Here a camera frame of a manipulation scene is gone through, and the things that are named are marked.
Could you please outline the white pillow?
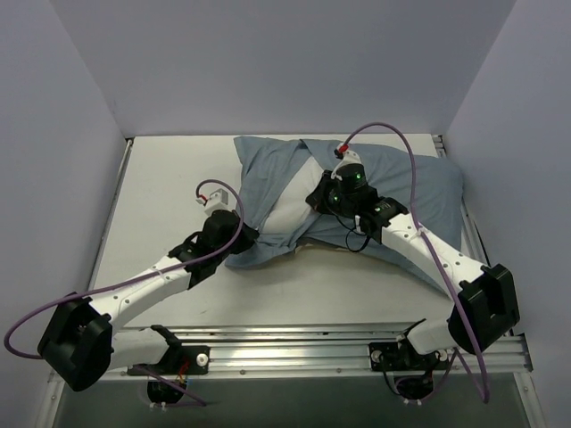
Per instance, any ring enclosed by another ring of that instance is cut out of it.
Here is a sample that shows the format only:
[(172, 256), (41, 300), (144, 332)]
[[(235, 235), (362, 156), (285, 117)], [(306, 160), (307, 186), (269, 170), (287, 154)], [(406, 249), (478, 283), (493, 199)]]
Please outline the white pillow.
[(262, 228), (264, 234), (289, 234), (311, 213), (306, 198), (317, 188), (324, 169), (309, 157), (278, 197)]

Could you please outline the striped blue beige pillowcase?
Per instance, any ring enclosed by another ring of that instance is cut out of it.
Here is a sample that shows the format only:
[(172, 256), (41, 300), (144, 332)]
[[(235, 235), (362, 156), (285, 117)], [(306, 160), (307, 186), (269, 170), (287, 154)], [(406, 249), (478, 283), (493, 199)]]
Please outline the striped blue beige pillowcase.
[(229, 257), (228, 267), (259, 267), (317, 241), (392, 263), (446, 290), (433, 261), (424, 273), (384, 244), (381, 228), (414, 212), (431, 242), (458, 249), (463, 180), (453, 164), (379, 144), (351, 144), (342, 153), (335, 140), (238, 136), (234, 145), (244, 222), (259, 236), (251, 249)]

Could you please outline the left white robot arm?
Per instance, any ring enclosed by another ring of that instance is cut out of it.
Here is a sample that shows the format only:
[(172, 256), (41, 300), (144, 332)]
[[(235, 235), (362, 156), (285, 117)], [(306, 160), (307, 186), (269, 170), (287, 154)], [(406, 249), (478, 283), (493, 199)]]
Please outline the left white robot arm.
[(73, 391), (84, 391), (110, 370), (176, 375), (196, 369), (198, 357), (163, 325), (124, 327), (163, 300), (213, 276), (230, 255), (250, 250), (259, 237), (238, 214), (216, 210), (199, 232), (113, 291), (72, 294), (60, 302), (37, 346), (42, 359)]

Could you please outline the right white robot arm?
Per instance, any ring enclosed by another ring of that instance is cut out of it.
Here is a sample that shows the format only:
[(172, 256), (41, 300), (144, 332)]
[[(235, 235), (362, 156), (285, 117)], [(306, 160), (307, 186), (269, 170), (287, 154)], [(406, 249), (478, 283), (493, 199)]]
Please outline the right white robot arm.
[(361, 164), (325, 171), (306, 202), (320, 214), (351, 220), (358, 233), (405, 257), (453, 300), (448, 317), (422, 321), (404, 334), (396, 357), (405, 367), (417, 367), (429, 353), (453, 347), (475, 355), (519, 322), (511, 272), (471, 259), (417, 224), (404, 205), (378, 195)]

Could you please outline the aluminium rail frame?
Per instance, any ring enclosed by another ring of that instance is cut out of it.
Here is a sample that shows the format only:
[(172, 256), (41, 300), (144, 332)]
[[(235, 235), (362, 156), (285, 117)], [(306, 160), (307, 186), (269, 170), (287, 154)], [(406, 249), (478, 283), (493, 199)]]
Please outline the aluminium rail frame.
[[(243, 208), (229, 211), (235, 211), (244, 222)], [(127, 283), (128, 280), (100, 289), (113, 291), (126, 286)], [(90, 296), (96, 290), (98, 289), (73, 294)], [(57, 307), (60, 302), (70, 300), (71, 295), (58, 300), (55, 306)], [(420, 319), (410, 325), (389, 325), (387, 323), (364, 326), (345, 325), (341, 331), (335, 331), (328, 325), (305, 327), (299, 330), (273, 328), (269, 331), (242, 326), (211, 332), (183, 327), (167, 328), (182, 341), (183, 345), (205, 345), (211, 348), (209, 372), (217, 371), (223, 366), (262, 371), (316, 371), (341, 367), (343, 362), (350, 357), (364, 358), (370, 365), (368, 345), (371, 342), (406, 341), (404, 334), (422, 321), (437, 320)], [(440, 371), (449, 371), (456, 362), (460, 362), (465, 368), (482, 366), (486, 353), (495, 356), (513, 355), (521, 348), (521, 343), (510, 339), (508, 333), (509, 331), (489, 348), (475, 355), (459, 347), (436, 350), (441, 354), (446, 353), (449, 358), (447, 367)], [(129, 368), (123, 368), (130, 375), (167, 376), (157, 375), (146, 369), (141, 370), (139, 374), (133, 374)], [(435, 371), (439, 370), (391, 373), (396, 374), (399, 382), (424, 382), (430, 381)]]

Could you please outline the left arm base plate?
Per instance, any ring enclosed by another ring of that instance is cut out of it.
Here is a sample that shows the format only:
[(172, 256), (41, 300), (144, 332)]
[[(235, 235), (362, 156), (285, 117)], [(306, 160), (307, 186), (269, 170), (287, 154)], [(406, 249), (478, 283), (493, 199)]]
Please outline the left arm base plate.
[(141, 364), (158, 375), (206, 375), (209, 372), (211, 348), (205, 345), (170, 346), (156, 364)]

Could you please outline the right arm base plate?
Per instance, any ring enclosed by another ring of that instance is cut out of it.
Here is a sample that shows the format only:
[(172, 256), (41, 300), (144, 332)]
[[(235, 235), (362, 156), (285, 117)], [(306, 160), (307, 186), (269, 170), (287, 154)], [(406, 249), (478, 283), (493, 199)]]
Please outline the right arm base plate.
[(371, 370), (374, 372), (426, 372), (444, 370), (449, 363), (446, 353), (418, 354), (408, 342), (371, 342), (368, 345)]

